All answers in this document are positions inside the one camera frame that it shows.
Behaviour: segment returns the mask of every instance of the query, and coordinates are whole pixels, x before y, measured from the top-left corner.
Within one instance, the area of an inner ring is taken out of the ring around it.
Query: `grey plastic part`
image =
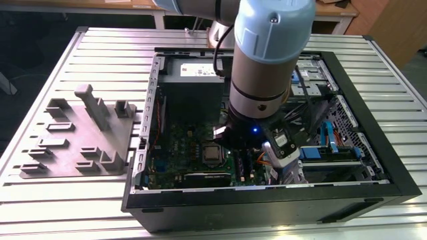
[[[51,114],[52,118],[65,118],[64,110],[71,106],[64,98],[52,98],[47,104],[45,111]]]
[[[100,98],[97,100],[95,99],[92,91],[93,88],[91,84],[81,84],[75,89],[73,94],[84,102],[87,113],[93,118],[99,130],[104,131],[108,129],[108,123],[105,119],[107,107],[104,105],[104,101]]]
[[[75,169],[77,169],[79,172],[81,172],[81,173],[99,172],[100,171],[100,167],[97,166],[97,164],[92,160],[89,160],[89,161],[77,161],[75,163]]]
[[[69,141],[65,138],[45,138],[39,140],[37,146],[41,148],[67,148],[69,146]]]
[[[132,109],[129,106],[129,102],[125,100],[117,100],[113,106],[115,114],[117,118],[131,118],[133,117]]]
[[[53,157],[52,151],[45,147],[29,149],[28,155],[33,159],[51,159]]]
[[[135,116],[136,106],[129,104],[132,115]],[[53,118],[44,122],[44,125],[52,123],[72,123],[75,126],[73,131],[48,131],[45,127],[35,127],[33,136],[39,136],[39,140],[43,139],[41,144],[48,140],[67,139],[69,142],[68,147],[51,147],[47,149],[52,152],[52,158],[40,159],[47,166],[48,171],[40,174],[27,174],[24,171],[20,173],[23,179],[32,178],[57,178],[57,177],[79,177],[79,176],[116,176],[124,173],[124,168],[116,170],[107,170],[100,162],[101,151],[105,151],[108,156],[115,156],[117,152],[123,159],[127,159],[128,147],[131,141],[131,133],[133,126],[133,118],[117,118],[115,112],[115,105],[105,105],[108,114],[105,115],[105,121],[108,123],[108,130],[100,131],[99,127],[88,116],[85,106],[71,105],[69,108],[64,108],[63,113],[65,118]],[[28,156],[28,151],[21,153],[23,159]],[[76,169],[76,163],[84,161],[95,161],[99,171],[80,172]]]
[[[21,165],[20,170],[25,173],[25,174],[43,174],[47,172],[48,167],[40,163],[40,162],[35,162],[35,163],[25,163]]]
[[[101,150],[99,147],[89,147],[89,146],[83,146],[80,154],[85,157],[100,157],[101,156]]]
[[[49,123],[45,127],[45,130],[49,132],[72,132],[75,129],[76,126],[72,122]]]
[[[124,161],[117,154],[117,152],[113,152],[112,158],[108,157],[107,153],[103,151],[100,155],[99,163],[105,168],[107,171],[116,171],[123,169]]]

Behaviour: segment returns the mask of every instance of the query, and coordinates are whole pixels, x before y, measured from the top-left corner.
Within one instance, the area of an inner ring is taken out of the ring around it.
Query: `black cable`
[[[309,95],[308,95],[307,87],[305,87],[305,83],[304,83],[304,78],[303,78],[303,76],[301,76],[300,68],[299,68],[297,65],[296,65],[296,67],[295,67],[295,70],[296,70],[296,75],[297,75],[299,83],[300,83],[300,86],[301,86],[301,91],[304,92],[304,97],[305,97],[307,104],[308,104],[308,112],[309,112],[309,113],[308,113],[308,114],[309,114],[308,132],[311,132],[311,131],[312,131],[315,108],[313,108],[312,100],[309,99]]]
[[[224,73],[223,71],[219,70],[219,66],[217,66],[217,58],[219,58],[219,49],[221,47],[221,44],[224,42],[224,39],[227,37],[227,35],[229,34],[229,32],[233,30],[233,27],[235,25],[231,25],[229,28],[227,29],[227,31],[224,32],[224,34],[221,35],[219,41],[217,41],[217,44],[216,44],[216,48],[215,48],[215,53],[213,53],[213,71],[215,71],[215,74],[220,77],[224,77]]]

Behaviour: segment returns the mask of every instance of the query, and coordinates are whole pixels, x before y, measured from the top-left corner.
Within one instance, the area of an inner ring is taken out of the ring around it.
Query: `metal rail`
[[[120,211],[125,176],[21,179],[13,168],[49,115],[51,98],[75,97],[77,84],[91,83],[105,104],[129,100],[144,108],[155,47],[207,46],[207,33],[183,30],[89,28],[76,33],[47,84],[0,159],[0,236],[10,239],[241,238],[241,239],[421,239],[427,236],[427,113],[425,102],[373,42],[360,36],[312,35],[305,50],[332,51],[379,122],[424,195],[381,207],[359,218],[308,224],[151,235]],[[135,122],[141,115],[136,114]],[[133,125],[135,133],[140,125]],[[137,140],[132,139],[131,147]]]

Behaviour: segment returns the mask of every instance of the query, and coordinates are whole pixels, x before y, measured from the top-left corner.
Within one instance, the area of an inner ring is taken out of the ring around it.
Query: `orange wire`
[[[263,152],[263,153],[259,155],[259,157],[257,157],[257,159],[256,159],[256,162],[261,161],[264,154],[265,154],[265,152]]]
[[[256,159],[256,163],[257,163],[257,164],[271,165],[269,162],[261,161],[264,154],[265,154],[265,152],[263,152],[263,153],[259,155],[259,157],[257,157],[257,159]]]

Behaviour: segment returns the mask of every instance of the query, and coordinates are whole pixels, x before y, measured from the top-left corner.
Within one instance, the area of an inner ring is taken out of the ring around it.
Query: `blue tab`
[[[319,159],[320,158],[320,153],[316,147],[304,147],[301,148],[301,151],[305,155],[307,159]]]
[[[355,153],[355,157],[356,157],[357,159],[361,158],[360,148],[355,146],[355,147],[352,148],[352,150],[353,150],[353,153]]]
[[[305,158],[304,151],[303,151],[303,149],[300,148],[300,149],[299,149],[299,159],[304,159],[304,158]]]
[[[320,127],[320,144],[327,145],[327,139],[328,139],[328,145],[332,148],[332,153],[337,153],[339,149],[336,147],[335,142],[335,136],[333,136],[333,126],[329,121],[324,121]]]

